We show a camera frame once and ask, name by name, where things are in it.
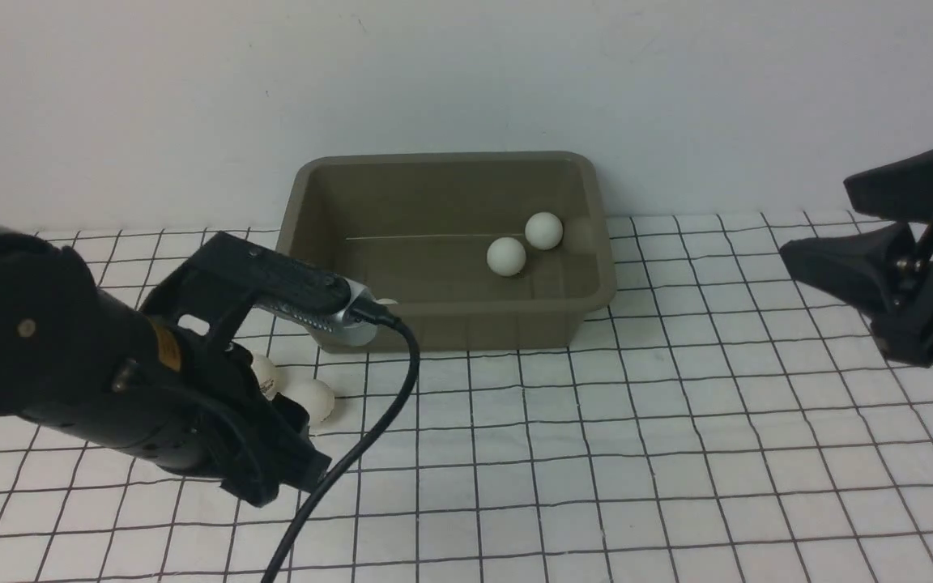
brown plastic tub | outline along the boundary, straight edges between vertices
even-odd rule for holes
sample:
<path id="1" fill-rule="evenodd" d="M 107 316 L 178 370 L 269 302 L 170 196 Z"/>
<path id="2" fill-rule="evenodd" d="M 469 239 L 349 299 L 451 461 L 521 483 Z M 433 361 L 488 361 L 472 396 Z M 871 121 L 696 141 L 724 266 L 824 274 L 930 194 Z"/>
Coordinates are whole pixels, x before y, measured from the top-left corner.
<path id="1" fill-rule="evenodd" d="M 538 251 L 525 222 L 550 211 L 564 240 Z M 488 269 L 488 245 L 514 236 L 521 274 Z M 426 351 L 566 347 L 616 289 L 592 163 L 570 152 L 355 155 L 297 173 L 277 250 L 370 287 Z M 366 347 L 312 331 L 326 351 L 403 351 L 382 330 Z"/>

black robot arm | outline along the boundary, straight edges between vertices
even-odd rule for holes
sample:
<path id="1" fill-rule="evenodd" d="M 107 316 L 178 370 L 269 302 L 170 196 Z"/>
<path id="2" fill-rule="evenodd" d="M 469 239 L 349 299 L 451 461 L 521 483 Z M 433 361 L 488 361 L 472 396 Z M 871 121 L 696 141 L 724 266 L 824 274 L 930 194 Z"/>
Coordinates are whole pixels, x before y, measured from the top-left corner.
<path id="1" fill-rule="evenodd" d="M 0 415 L 54 428 L 181 475 L 217 477 L 260 506 L 311 492 L 330 458 L 297 403 L 267 401 L 232 339 L 253 307 L 354 343 L 375 325 L 359 284 L 219 233 L 129 309 L 71 248 L 0 228 Z M 208 324 L 203 335 L 178 325 Z"/>
<path id="2" fill-rule="evenodd" d="M 933 364 L 933 151 L 845 180 L 852 207 L 897 221 L 876 232 L 793 240 L 780 252 L 791 277 L 870 318 L 886 358 Z M 915 239 L 910 223 L 927 223 Z"/>

grid mat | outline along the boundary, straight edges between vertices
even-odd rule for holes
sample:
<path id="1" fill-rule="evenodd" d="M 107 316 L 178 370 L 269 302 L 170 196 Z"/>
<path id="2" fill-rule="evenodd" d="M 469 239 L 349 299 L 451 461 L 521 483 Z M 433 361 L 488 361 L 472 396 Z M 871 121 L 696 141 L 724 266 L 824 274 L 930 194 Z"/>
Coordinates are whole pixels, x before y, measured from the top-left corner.
<path id="1" fill-rule="evenodd" d="M 567 351 L 425 355 L 419 393 L 339 481 L 281 581 L 933 581 L 933 368 L 795 285 L 778 246 L 847 213 L 608 220 L 620 291 Z M 273 246 L 275 230 L 234 233 Z M 212 234 L 40 232 L 135 306 Z M 327 355 L 252 313 L 241 343 L 341 395 L 339 457 L 405 355 Z M 0 581 L 243 583 L 300 495 L 215 484 L 0 418 Z"/>

ping pong ball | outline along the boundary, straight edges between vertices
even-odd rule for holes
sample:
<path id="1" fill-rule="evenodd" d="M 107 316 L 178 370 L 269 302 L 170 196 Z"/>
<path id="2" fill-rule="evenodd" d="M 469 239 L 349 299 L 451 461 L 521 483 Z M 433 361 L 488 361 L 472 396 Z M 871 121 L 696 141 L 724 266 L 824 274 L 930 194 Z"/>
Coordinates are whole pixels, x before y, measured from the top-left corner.
<path id="1" fill-rule="evenodd" d="M 279 369 L 275 368 L 273 362 L 264 355 L 251 353 L 254 357 L 251 360 L 251 370 L 254 372 L 254 380 L 258 381 L 258 388 L 262 389 L 262 394 L 271 401 L 275 397 L 275 392 L 279 391 Z"/>
<path id="2" fill-rule="evenodd" d="M 560 244 L 564 237 L 564 225 L 553 213 L 536 213 L 525 225 L 525 239 L 530 246 L 548 251 Z"/>
<path id="3" fill-rule="evenodd" d="M 292 383 L 283 389 L 283 396 L 304 407 L 308 413 L 308 427 L 311 428 L 330 417 L 330 413 L 334 410 L 334 401 L 336 401 L 333 389 L 323 381 L 316 379 Z"/>
<path id="4" fill-rule="evenodd" d="M 528 254 L 525 246 L 511 236 L 496 239 L 488 246 L 488 269 L 503 277 L 511 277 L 525 269 Z"/>

yellow label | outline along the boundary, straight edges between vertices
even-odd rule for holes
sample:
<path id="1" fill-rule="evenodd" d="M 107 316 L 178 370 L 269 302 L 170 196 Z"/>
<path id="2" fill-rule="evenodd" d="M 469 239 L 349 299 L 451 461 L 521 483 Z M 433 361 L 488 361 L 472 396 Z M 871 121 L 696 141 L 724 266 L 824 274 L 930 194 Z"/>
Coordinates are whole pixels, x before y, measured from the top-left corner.
<path id="1" fill-rule="evenodd" d="M 182 369 L 182 350 L 178 347 L 178 340 L 170 330 L 153 320 L 149 321 L 156 334 L 156 358 L 160 364 L 179 372 Z"/>

